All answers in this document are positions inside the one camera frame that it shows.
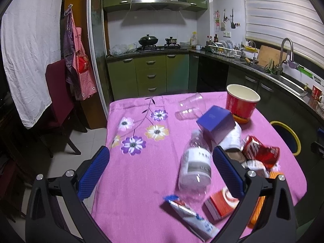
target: pink tablecloth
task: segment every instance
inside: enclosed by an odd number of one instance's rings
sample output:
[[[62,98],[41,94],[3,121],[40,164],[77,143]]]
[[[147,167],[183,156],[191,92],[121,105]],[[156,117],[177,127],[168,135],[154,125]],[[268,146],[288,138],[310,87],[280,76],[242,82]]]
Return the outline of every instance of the pink tablecloth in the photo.
[[[110,161],[95,192],[92,216],[113,243],[198,243],[201,242],[174,216],[160,206],[163,197],[177,186],[180,158],[191,136],[198,129],[194,120],[175,118],[177,102],[191,94],[157,96],[150,99],[124,99],[111,103],[106,146]],[[225,107],[226,93],[202,93],[206,108]],[[306,179],[291,151],[269,122],[255,110],[242,127],[242,138],[255,135],[262,143],[280,147],[279,163],[286,175],[294,205],[306,193]],[[155,134],[159,129],[164,134]],[[136,147],[129,152],[130,138]],[[214,164],[210,193],[225,185]],[[206,216],[203,209],[195,209]],[[221,228],[227,219],[216,223]],[[251,230],[246,228],[243,236]]]

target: range hood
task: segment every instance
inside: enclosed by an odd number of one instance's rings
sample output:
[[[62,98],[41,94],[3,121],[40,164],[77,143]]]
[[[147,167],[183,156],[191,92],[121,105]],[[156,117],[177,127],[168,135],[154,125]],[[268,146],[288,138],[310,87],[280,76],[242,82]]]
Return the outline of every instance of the range hood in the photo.
[[[131,11],[140,9],[147,10],[163,10],[169,9],[172,11],[183,10],[190,6],[190,3],[174,0],[132,0]]]

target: window blind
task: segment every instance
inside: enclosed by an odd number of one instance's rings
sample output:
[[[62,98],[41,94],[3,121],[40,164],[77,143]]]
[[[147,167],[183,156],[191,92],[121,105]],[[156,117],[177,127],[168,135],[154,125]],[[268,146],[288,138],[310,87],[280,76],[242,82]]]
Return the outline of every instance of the window blind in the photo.
[[[324,25],[309,0],[245,0],[246,38],[281,45],[324,68]]]

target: metal screw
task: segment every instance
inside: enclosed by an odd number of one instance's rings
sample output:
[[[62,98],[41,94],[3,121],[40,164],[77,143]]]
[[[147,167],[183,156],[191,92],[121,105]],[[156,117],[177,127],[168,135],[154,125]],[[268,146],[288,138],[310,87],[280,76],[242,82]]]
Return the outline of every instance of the metal screw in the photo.
[[[68,171],[66,171],[65,175],[67,177],[72,177],[74,175],[74,171],[73,170],[68,170]]]
[[[278,175],[280,181],[285,181],[286,177],[284,175]]]
[[[36,179],[39,181],[39,180],[42,180],[44,178],[44,176],[42,174],[39,174],[36,176]]]
[[[257,173],[254,172],[254,171],[252,171],[252,170],[249,170],[249,171],[247,172],[247,175],[250,176],[250,177],[255,177],[255,176],[257,175]]]

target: red paper bucket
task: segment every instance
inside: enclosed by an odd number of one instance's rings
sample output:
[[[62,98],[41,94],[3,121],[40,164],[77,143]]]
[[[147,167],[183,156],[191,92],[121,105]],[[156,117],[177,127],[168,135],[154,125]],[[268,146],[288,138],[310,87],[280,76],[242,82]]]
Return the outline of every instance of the red paper bucket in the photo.
[[[250,120],[260,96],[253,89],[243,85],[231,84],[226,87],[226,109],[232,114],[234,120],[246,123]]]

